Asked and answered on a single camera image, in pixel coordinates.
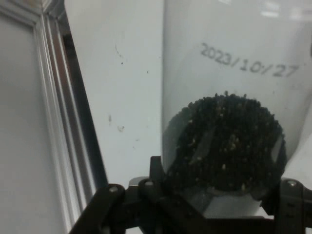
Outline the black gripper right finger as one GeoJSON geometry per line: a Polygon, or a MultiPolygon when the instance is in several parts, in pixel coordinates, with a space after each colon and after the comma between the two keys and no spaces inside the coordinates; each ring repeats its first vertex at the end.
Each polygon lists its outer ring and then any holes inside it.
{"type": "Polygon", "coordinates": [[[256,212],[273,223],[265,234],[310,234],[312,232],[312,137],[300,143],[286,166],[273,198],[256,212]]]}

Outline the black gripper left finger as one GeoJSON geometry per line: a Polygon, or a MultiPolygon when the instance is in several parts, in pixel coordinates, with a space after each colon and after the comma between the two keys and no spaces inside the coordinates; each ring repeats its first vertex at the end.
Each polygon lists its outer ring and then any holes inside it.
{"type": "Polygon", "coordinates": [[[201,214],[162,185],[161,158],[150,160],[150,175],[124,189],[110,184],[99,189],[70,230],[72,234],[123,234],[139,227],[145,234],[206,234],[201,214]]]}

